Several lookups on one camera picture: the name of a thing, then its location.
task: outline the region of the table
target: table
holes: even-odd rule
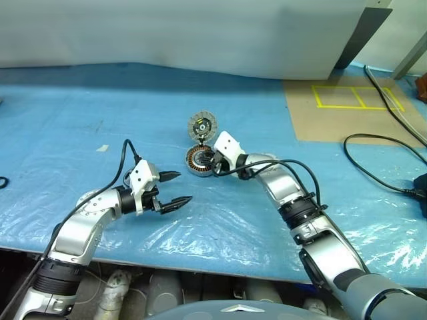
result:
[[[350,67],[348,75],[362,75]],[[412,85],[399,81],[414,95]],[[159,170],[160,200],[193,195],[179,211],[128,215],[104,232],[95,258],[152,267],[308,281],[286,224],[255,181],[187,172],[187,120],[211,111],[247,152],[299,159],[316,173],[328,213],[375,273],[427,287],[427,221],[416,201],[382,189],[345,158],[340,143],[297,141],[281,81],[142,64],[0,69],[0,247],[40,252],[86,191],[111,180],[123,140]],[[422,102],[413,104],[427,118]],[[97,151],[108,145],[104,152]],[[352,145],[382,178],[426,168],[399,147]],[[125,168],[130,168],[129,157]],[[305,173],[302,179],[310,185]]]

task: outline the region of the white wall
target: white wall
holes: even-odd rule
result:
[[[354,61],[394,70],[427,31],[427,0],[393,0],[388,7],[393,12]],[[427,53],[410,72],[427,72]]]

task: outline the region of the cardboard sheet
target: cardboard sheet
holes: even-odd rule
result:
[[[377,79],[381,87],[421,134],[427,123],[394,80]],[[385,104],[366,77],[333,76],[325,81],[285,81],[286,100],[298,140],[343,141],[353,133],[392,136],[412,146],[422,145],[389,114]],[[389,145],[380,139],[354,142]]]

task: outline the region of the black cylindrical joint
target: black cylindrical joint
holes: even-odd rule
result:
[[[125,215],[136,211],[136,204],[131,189],[118,189],[121,199],[121,212]]]
[[[239,155],[237,161],[236,161],[236,168],[243,167],[246,164],[246,159],[248,158],[248,155],[245,153],[242,153]],[[243,169],[238,171],[238,177],[242,180],[248,180],[249,179],[249,173]]]
[[[307,220],[318,217],[320,209],[314,204],[311,198],[304,197],[297,199],[293,203],[282,205],[279,213],[288,227],[293,229]]]
[[[86,267],[46,259],[37,271],[34,289],[52,295],[75,295]]]

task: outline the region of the wire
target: wire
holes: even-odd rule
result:
[[[2,183],[0,183],[0,189],[6,188],[9,184],[9,179],[6,177],[0,177],[0,181],[2,181]]]
[[[409,146],[408,144],[406,144],[405,142],[401,141],[401,140],[397,140],[395,138],[391,138],[391,137],[386,137],[383,135],[372,135],[369,133],[356,133],[353,135],[349,135],[348,137],[346,137],[346,139],[344,140],[344,153],[346,154],[348,160],[350,160],[351,163],[353,163],[359,170],[361,170],[362,172],[364,172],[365,174],[367,174],[368,176],[370,176],[371,178],[373,178],[373,180],[377,181],[379,184],[394,190],[394,191],[398,191],[401,193],[405,193],[405,194],[413,194],[413,190],[410,189],[402,189],[402,188],[398,188],[395,187],[393,185],[389,185],[388,183],[384,182],[383,180],[377,178],[375,175],[373,175],[371,172],[369,172],[368,170],[366,170],[365,168],[363,168],[361,165],[359,165],[356,160],[354,160],[354,158],[350,155],[350,153],[348,152],[347,149],[347,143],[349,140],[353,139],[353,138],[377,138],[377,139],[385,139],[385,140],[389,140],[389,141],[393,141],[396,143],[399,143],[403,146],[405,146],[406,148],[408,148],[411,152],[413,152],[413,154],[415,154],[422,162],[424,162],[427,165],[427,159],[424,158],[421,154],[419,154],[419,152],[417,152],[417,150],[415,150],[414,148],[412,148],[411,146]]]
[[[96,289],[95,293],[92,295],[92,297],[89,300],[82,301],[82,302],[76,302],[76,303],[74,303],[75,305],[84,305],[85,303],[89,303],[96,298],[96,296],[99,293],[99,290],[101,289],[101,284],[103,283],[101,264],[99,262],[98,262],[98,271],[99,271],[99,277],[95,276],[95,278],[98,279],[98,288]]]
[[[255,177],[256,175],[259,175],[263,170],[266,170],[268,167],[271,167],[273,165],[283,165],[284,167],[288,168],[289,171],[291,171],[292,175],[295,177],[296,181],[300,184],[302,190],[305,193],[308,193],[306,186],[303,184],[300,176],[295,172],[294,168],[292,168],[290,165],[288,165],[288,163],[295,163],[297,165],[300,165],[301,167],[303,167],[310,175],[310,177],[312,178],[313,182],[314,182],[314,186],[316,188],[316,203],[319,205],[319,207],[322,205],[321,204],[321,198],[320,198],[320,186],[318,183],[318,180],[316,178],[316,176],[314,175],[313,171],[304,163],[302,163],[301,161],[298,160],[292,160],[292,159],[284,159],[284,160],[275,160],[275,159],[268,159],[268,160],[261,160],[261,161],[256,161],[253,163],[248,163],[247,165],[242,165],[240,167],[236,167],[233,170],[229,170],[229,171],[225,171],[223,173],[216,173],[215,170],[212,170],[213,175],[215,175],[216,177],[223,177],[226,175],[231,175],[232,173],[236,173],[238,171],[244,170],[244,169],[249,169],[251,167],[254,167],[256,165],[263,165],[263,164],[268,164],[265,167],[255,171],[255,173],[252,173],[252,175],[249,176],[249,179]]]
[[[427,138],[425,138],[425,136],[423,136],[421,133],[419,133],[418,130],[415,129],[414,126],[409,123],[409,121],[407,120],[407,118],[405,118],[405,116],[403,115],[403,113],[400,111],[399,106],[397,106],[396,103],[394,102],[394,100],[388,95],[388,93],[385,92],[385,90],[383,90],[383,88],[381,88],[381,86],[378,84],[375,76],[372,74],[371,69],[369,68],[369,66],[366,66],[366,71],[371,76],[371,80],[373,80],[373,82],[375,82],[375,84],[378,86],[378,88],[380,88],[382,94],[389,100],[389,102],[391,102],[393,104],[395,110],[399,113],[399,116],[402,118],[403,122],[405,122],[405,124],[409,128],[411,128],[411,130],[413,130],[413,132],[415,134],[417,134],[419,136],[419,138],[421,138],[425,143],[427,143]]]
[[[368,76],[369,81],[371,82],[371,84],[373,84],[373,86],[375,87],[375,89],[378,91],[378,93],[380,94],[380,98],[382,100],[382,102],[384,102],[384,104],[386,105],[386,108],[388,110],[388,112],[393,116],[393,118],[395,118],[395,120],[397,120],[397,122],[399,122],[399,124],[401,124],[401,126],[403,126],[403,128],[405,128],[405,130],[407,130],[407,132],[409,132],[415,139],[417,139],[419,142],[421,142],[421,144],[423,144],[425,147],[427,147],[427,142],[425,141],[425,138],[421,135],[419,135],[419,132],[417,132],[415,130],[413,130],[413,126],[411,125],[407,125],[405,122],[403,122],[403,120],[401,120],[401,118],[399,118],[394,112],[393,110],[390,108],[386,97],[384,95],[383,90],[381,89],[381,87],[379,86],[378,82],[375,81],[375,79],[373,78],[373,74],[368,72],[368,66],[365,65],[363,67],[363,70],[365,72],[365,74]]]
[[[86,272],[88,274],[90,274],[92,277],[95,277],[96,279],[98,279],[100,281],[100,283],[103,283],[104,285],[108,285],[108,282],[101,279],[100,277],[98,277],[96,274],[94,274],[92,271],[86,270]],[[143,291],[139,290],[139,289],[135,289],[135,288],[129,288],[130,291],[136,291],[138,293],[140,293],[142,295],[142,297],[146,300],[147,299],[147,294],[144,293]]]
[[[46,246],[46,249],[44,250],[44,252],[40,256],[40,260],[38,260],[38,262],[32,268],[32,270],[30,271],[30,273],[28,274],[28,276],[24,279],[24,281],[22,282],[22,284],[19,286],[18,290],[15,292],[15,294],[12,297],[12,299],[8,302],[8,304],[6,305],[6,308],[4,308],[4,310],[1,312],[1,314],[0,314],[0,320],[4,320],[4,318],[6,317],[6,314],[9,312],[10,308],[12,307],[12,304],[14,304],[14,302],[16,301],[16,299],[18,298],[18,296],[20,296],[20,294],[23,292],[23,290],[25,290],[30,285],[30,282],[33,280],[34,274],[39,269],[42,260],[44,260],[47,257],[47,255],[49,254],[49,252],[50,252],[50,250],[52,248],[53,242],[56,240],[56,237],[58,236],[58,234],[59,234],[62,226],[64,226],[64,224],[67,222],[67,220],[74,213],[76,213],[77,210],[79,210],[80,208],[82,208],[88,201],[90,201],[94,197],[98,196],[99,194],[103,193],[105,190],[109,189],[110,187],[112,187],[114,185],[114,183],[117,182],[117,180],[119,179],[119,177],[121,175],[121,171],[123,170],[123,166],[125,164],[126,147],[128,145],[130,146],[130,148],[132,150],[135,162],[138,159],[141,159],[139,157],[139,155],[136,153],[135,147],[133,146],[132,142],[129,139],[126,139],[123,142],[123,147],[121,148],[121,158],[120,158],[119,168],[118,168],[117,173],[115,174],[115,177],[113,178],[113,180],[110,183],[108,183],[104,188],[102,188],[99,191],[95,192],[94,194],[90,195],[88,198],[86,198],[80,204],[78,204],[73,210],[71,210],[65,216],[65,218],[62,220],[62,222],[60,224],[58,224],[58,226],[56,228],[54,228],[52,236],[51,236],[51,239],[48,242],[48,244]]]

